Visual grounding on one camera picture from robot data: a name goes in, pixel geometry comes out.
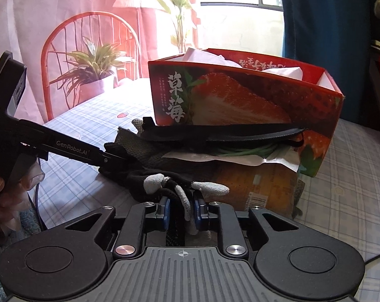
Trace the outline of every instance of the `barcode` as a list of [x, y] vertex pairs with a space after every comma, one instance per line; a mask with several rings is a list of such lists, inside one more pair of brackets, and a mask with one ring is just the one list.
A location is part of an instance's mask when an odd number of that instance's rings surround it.
[[259, 206], [265, 208], [267, 205], [268, 196], [255, 192], [250, 192], [246, 202], [245, 211], [248, 211], [250, 207]]

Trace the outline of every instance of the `metal screw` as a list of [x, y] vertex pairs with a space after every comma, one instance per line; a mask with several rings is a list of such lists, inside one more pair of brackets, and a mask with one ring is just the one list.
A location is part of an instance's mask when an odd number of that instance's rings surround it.
[[232, 255], [241, 255], [246, 252], [246, 249], [241, 245], [231, 245], [226, 248], [226, 252]]
[[132, 245], [120, 245], [116, 247], [115, 251], [120, 255], [130, 255], [135, 252], [135, 248]]

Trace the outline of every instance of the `round pad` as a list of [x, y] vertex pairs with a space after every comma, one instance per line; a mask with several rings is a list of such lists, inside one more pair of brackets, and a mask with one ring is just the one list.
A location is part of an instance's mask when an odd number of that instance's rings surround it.
[[300, 224], [297, 230], [285, 231], [266, 225], [268, 242], [258, 251], [254, 269], [272, 289], [307, 301], [356, 293], [365, 266], [352, 246]]
[[291, 264], [305, 273], [325, 273], [335, 266], [335, 256], [330, 251], [315, 246], [298, 248], [289, 255]]
[[68, 267], [71, 261], [71, 252], [59, 246], [37, 248], [25, 259], [26, 265], [37, 273], [55, 273]]
[[107, 269], [105, 252], [90, 233], [74, 230], [44, 231], [0, 255], [5, 293], [28, 301], [75, 297], [95, 285]]

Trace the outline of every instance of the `blue towel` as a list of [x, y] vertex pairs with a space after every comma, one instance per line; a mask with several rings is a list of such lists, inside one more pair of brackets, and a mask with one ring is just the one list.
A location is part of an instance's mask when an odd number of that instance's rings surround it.
[[[21, 215], [22, 230], [20, 230], [19, 232], [13, 232], [11, 234], [6, 244], [0, 247], [0, 253], [4, 249], [6, 249], [6, 247], [10, 246], [12, 243], [18, 242], [24, 238], [27, 238], [33, 234], [40, 232], [40, 227], [39, 227], [36, 214], [32, 209], [21, 212], [20, 215]], [[6, 300], [6, 295], [0, 283], [0, 302], [5, 301], [5, 300]]]

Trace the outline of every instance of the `black cable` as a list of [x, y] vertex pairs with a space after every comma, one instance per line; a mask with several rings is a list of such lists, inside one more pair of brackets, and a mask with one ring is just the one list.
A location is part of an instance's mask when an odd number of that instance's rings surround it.
[[377, 260], [377, 259], [380, 259], [380, 254], [374, 256], [373, 258], [370, 258], [370, 259], [366, 260], [366, 261], [365, 261], [365, 266], [367, 266], [369, 263], [371, 263], [371, 262], [373, 262], [373, 261], [375, 261], [375, 260]]
[[40, 212], [39, 212], [39, 184], [40, 183], [37, 183], [36, 190], [35, 190], [35, 211], [36, 211], [36, 216], [37, 216], [38, 221], [39, 221], [40, 230], [42, 232], [44, 232], [45, 230], [47, 230], [47, 227], [46, 227], [46, 224], [44, 223], [42, 217], [40, 217]]

